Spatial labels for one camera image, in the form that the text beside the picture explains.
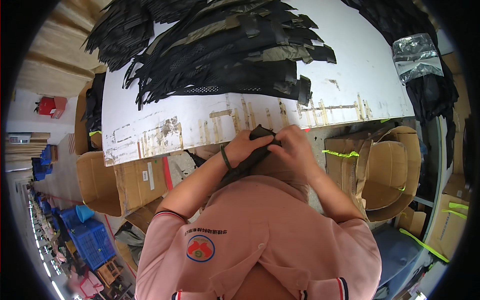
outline wooden stool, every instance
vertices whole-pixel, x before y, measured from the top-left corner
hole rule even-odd
[[[110,284],[112,284],[123,271],[123,268],[118,266],[116,259],[116,256],[112,257],[108,262],[99,267],[96,272],[107,288],[110,288]]]

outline neon yellow strap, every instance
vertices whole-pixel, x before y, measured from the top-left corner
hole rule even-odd
[[[406,234],[408,235],[409,237],[411,237],[412,239],[414,239],[420,246],[422,246],[423,248],[427,249],[428,251],[430,251],[432,254],[434,254],[436,257],[440,258],[441,260],[443,260],[444,262],[446,263],[449,263],[450,261],[448,259],[446,259],[443,255],[441,255],[440,253],[438,253],[434,248],[430,247],[429,245],[427,244],[424,244],[422,243],[419,239],[417,239],[416,237],[414,237],[410,232],[406,231],[405,229],[402,229],[400,228],[400,232],[403,233],[403,234]]]
[[[463,204],[453,203],[453,202],[450,202],[448,204],[448,207],[450,207],[450,208],[464,208],[464,209],[468,210],[468,206],[463,205]]]
[[[462,219],[465,219],[465,220],[467,219],[466,215],[458,213],[458,212],[454,212],[453,210],[450,210],[450,209],[442,209],[442,213],[452,213],[452,214],[455,214],[455,215],[459,216]]]
[[[338,152],[335,152],[335,151],[331,151],[331,150],[322,150],[322,153],[328,153],[328,154],[332,154],[332,155],[335,155],[335,156],[340,156],[340,157],[352,157],[352,156],[359,156],[359,154],[355,151],[352,151],[348,154],[341,154],[341,153],[338,153]]]
[[[100,134],[102,134],[102,132],[101,132],[100,130],[97,130],[97,131],[94,131],[94,132],[89,132],[89,133],[88,133],[88,136],[92,136],[92,135],[94,135],[94,134],[97,133],[97,132],[100,133]]]

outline bracelet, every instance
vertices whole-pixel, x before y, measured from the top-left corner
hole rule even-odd
[[[225,147],[223,145],[220,145],[220,152],[222,153],[223,160],[225,161],[225,164],[227,165],[228,171],[232,172],[232,166],[230,165],[227,154],[225,154]]]

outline clear plastic bag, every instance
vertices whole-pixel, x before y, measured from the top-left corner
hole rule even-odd
[[[435,44],[427,33],[396,40],[393,61],[403,83],[427,74],[444,75]]]

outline pink polo shirt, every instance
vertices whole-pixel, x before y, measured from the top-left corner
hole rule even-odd
[[[297,190],[248,176],[217,191],[198,219],[156,214],[138,265],[137,300],[232,299],[256,263],[295,299],[371,299],[381,260],[367,224],[335,223]]]

